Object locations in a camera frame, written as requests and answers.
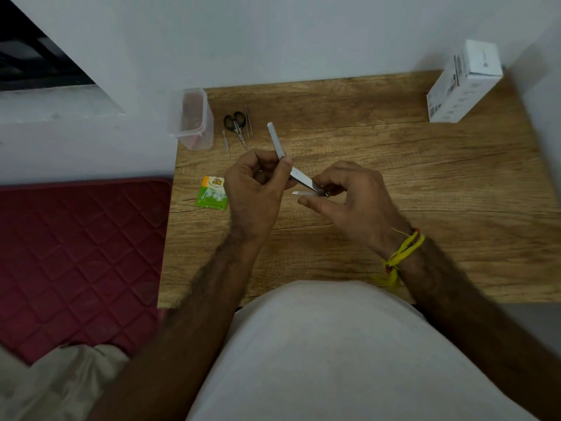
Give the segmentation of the person's right hand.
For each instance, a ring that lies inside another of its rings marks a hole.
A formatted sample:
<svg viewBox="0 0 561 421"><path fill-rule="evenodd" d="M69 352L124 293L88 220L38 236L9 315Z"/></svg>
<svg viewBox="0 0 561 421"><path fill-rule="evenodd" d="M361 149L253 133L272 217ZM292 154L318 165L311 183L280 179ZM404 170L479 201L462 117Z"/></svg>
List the person's right hand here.
<svg viewBox="0 0 561 421"><path fill-rule="evenodd" d="M349 239L387 259L410 234L410 222L399 212L380 172L338 161L314 178L332 195L345 193L348 220L335 226Z"/></svg>

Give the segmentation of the person's left hand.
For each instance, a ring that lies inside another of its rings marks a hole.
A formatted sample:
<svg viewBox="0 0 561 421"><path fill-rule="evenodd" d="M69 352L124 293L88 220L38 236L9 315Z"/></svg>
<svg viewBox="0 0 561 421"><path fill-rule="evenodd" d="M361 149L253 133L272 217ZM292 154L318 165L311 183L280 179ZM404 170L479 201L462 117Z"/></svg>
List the person's left hand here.
<svg viewBox="0 0 561 421"><path fill-rule="evenodd" d="M240 156L224 176L231 235L244 246L260 249L277 221L282 199L279 203L267 199L265 184L270 175L265 169L278 160L275 151L252 149Z"/></svg>

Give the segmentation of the silver nail clipper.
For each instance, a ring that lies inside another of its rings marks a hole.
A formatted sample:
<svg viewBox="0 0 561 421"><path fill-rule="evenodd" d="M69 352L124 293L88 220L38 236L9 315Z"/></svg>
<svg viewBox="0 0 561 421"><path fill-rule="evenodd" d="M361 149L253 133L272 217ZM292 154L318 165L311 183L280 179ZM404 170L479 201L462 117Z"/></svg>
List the silver nail clipper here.
<svg viewBox="0 0 561 421"><path fill-rule="evenodd" d="M284 148L279 140L277 135L276 129L272 122L267 124L269 134L279 159L285 158L286 153ZM294 195L299 196L318 196L322 198L329 198L331 194L324 188L322 188L319 184L315 183L310 177L308 177L305 173L298 170L296 167L292 167L290 178L293 181L296 181L298 184L303 185L307 190L306 191L295 191L293 192Z"/></svg>

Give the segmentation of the person's right forearm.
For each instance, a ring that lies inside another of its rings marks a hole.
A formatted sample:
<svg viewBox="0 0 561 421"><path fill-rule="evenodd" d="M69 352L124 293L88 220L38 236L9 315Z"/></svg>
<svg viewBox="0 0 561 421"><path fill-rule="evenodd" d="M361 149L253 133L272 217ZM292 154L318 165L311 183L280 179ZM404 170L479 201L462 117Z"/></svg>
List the person's right forearm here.
<svg viewBox="0 0 561 421"><path fill-rule="evenodd" d="M541 421L561 421L561 358L485 297L429 237L397 265L431 325L507 397Z"/></svg>

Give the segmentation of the person's left forearm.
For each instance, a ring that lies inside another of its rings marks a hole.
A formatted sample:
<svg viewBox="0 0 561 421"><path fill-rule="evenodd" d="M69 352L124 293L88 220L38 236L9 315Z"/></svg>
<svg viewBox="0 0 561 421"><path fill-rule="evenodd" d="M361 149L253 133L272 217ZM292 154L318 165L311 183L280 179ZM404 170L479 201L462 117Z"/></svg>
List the person's left forearm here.
<svg viewBox="0 0 561 421"><path fill-rule="evenodd" d="M185 300L109 384L87 421L185 421L268 236L230 230Z"/></svg>

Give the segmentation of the green and orange packet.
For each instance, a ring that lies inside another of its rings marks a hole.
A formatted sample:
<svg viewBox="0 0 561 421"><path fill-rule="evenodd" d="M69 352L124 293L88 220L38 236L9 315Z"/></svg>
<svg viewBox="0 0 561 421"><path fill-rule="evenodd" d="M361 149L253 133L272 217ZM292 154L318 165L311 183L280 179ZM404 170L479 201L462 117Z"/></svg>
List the green and orange packet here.
<svg viewBox="0 0 561 421"><path fill-rule="evenodd" d="M226 211L228 197L224 189L224 178L204 176L198 192L196 206L219 211Z"/></svg>

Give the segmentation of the yellow thread wristband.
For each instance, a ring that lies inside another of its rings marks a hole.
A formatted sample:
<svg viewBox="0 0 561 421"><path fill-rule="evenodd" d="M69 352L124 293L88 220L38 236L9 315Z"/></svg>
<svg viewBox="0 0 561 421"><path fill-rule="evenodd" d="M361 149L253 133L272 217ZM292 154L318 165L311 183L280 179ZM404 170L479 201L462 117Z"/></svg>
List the yellow thread wristband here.
<svg viewBox="0 0 561 421"><path fill-rule="evenodd" d="M418 228L412 228L410 234L403 241L396 252L387 259L381 258L385 276L373 276L374 282L378 286L398 289L403 285L400 265L413 254L425 241L425 235Z"/></svg>

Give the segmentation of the clear plastic container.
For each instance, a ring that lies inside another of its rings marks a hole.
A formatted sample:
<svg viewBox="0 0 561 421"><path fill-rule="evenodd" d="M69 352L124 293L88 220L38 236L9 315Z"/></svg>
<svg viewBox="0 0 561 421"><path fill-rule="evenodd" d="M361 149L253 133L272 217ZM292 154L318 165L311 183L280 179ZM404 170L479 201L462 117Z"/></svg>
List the clear plastic container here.
<svg viewBox="0 0 561 421"><path fill-rule="evenodd" d="M208 150L213 147L214 116L204 89L171 93L167 130L189 150Z"/></svg>

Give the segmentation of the white shirt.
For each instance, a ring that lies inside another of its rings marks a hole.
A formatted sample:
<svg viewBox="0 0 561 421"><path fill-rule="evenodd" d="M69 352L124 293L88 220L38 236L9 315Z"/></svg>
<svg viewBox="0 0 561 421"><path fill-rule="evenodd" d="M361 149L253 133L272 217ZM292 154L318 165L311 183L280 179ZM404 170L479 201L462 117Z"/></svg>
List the white shirt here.
<svg viewBox="0 0 561 421"><path fill-rule="evenodd" d="M536 421L410 304L298 281L236 312L186 421Z"/></svg>

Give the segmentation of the white cardboard box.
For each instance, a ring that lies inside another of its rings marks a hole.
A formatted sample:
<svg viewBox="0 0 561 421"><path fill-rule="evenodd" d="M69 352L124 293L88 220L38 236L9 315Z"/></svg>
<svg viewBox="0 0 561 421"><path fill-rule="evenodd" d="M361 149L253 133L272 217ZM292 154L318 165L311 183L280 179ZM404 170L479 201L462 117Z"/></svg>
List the white cardboard box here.
<svg viewBox="0 0 561 421"><path fill-rule="evenodd" d="M467 40L426 96L429 122L458 123L502 77L497 45Z"/></svg>

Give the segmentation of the red quilted mat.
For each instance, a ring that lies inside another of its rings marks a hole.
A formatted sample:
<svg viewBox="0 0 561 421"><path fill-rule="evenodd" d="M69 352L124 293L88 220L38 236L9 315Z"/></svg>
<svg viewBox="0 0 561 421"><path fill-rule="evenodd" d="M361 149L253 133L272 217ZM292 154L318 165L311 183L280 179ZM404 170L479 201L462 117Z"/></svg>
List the red quilted mat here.
<svg viewBox="0 0 561 421"><path fill-rule="evenodd" d="M135 354L156 333L172 182L0 187L0 345L28 365L66 344Z"/></svg>

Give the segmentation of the beige trousers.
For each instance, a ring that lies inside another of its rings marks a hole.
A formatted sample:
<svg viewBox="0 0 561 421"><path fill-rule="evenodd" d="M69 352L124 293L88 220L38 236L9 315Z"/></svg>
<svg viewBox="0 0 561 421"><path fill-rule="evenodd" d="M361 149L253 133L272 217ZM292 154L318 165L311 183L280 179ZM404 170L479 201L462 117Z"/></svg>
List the beige trousers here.
<svg viewBox="0 0 561 421"><path fill-rule="evenodd" d="M0 421L85 421L129 360L113 345L64 345L27 365L0 345Z"/></svg>

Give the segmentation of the black handled small scissors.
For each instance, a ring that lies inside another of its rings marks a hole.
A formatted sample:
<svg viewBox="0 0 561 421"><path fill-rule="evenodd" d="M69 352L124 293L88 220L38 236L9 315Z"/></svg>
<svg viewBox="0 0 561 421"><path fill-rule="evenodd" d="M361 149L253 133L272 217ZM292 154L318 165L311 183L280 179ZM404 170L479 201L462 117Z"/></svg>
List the black handled small scissors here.
<svg viewBox="0 0 561 421"><path fill-rule="evenodd" d="M242 128L246 125L246 116L244 113L235 111L233 114L227 114L223 119L223 125L225 129L234 132L238 136L243 147L247 150L247 145L242 132Z"/></svg>

